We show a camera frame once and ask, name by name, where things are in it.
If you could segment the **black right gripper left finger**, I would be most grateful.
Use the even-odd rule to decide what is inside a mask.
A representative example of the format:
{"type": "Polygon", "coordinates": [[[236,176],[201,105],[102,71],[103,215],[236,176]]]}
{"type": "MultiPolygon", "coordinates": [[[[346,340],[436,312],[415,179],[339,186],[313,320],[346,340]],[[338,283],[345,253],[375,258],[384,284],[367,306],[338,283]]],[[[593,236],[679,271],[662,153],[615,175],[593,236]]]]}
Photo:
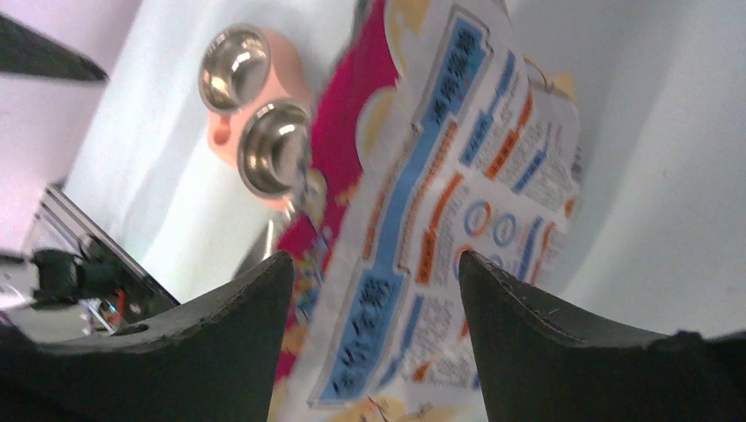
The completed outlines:
{"type": "Polygon", "coordinates": [[[264,421],[294,283],[278,252],[108,337],[1,330],[4,421],[264,421]]]}

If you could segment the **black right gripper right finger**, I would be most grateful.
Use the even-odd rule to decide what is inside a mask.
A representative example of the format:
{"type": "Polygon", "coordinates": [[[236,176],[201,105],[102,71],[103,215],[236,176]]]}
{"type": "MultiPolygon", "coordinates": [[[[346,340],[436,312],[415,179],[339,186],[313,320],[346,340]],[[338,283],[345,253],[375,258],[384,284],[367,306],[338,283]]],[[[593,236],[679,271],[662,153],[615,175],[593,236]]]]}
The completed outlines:
{"type": "Polygon", "coordinates": [[[459,285],[491,421],[742,421],[745,335],[665,335],[519,281],[475,251],[459,285]]]}

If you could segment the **colourful cat food bag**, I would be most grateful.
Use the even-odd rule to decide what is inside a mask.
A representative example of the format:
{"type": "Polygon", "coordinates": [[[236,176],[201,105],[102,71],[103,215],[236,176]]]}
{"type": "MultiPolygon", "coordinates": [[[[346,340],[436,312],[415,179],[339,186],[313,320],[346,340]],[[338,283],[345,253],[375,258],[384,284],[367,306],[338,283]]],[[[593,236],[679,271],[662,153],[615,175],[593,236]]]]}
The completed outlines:
{"type": "Polygon", "coordinates": [[[318,104],[326,189],[295,261],[273,421],[483,421],[458,283],[476,251],[544,285],[580,191],[568,79],[502,1],[373,1],[318,104]]]}

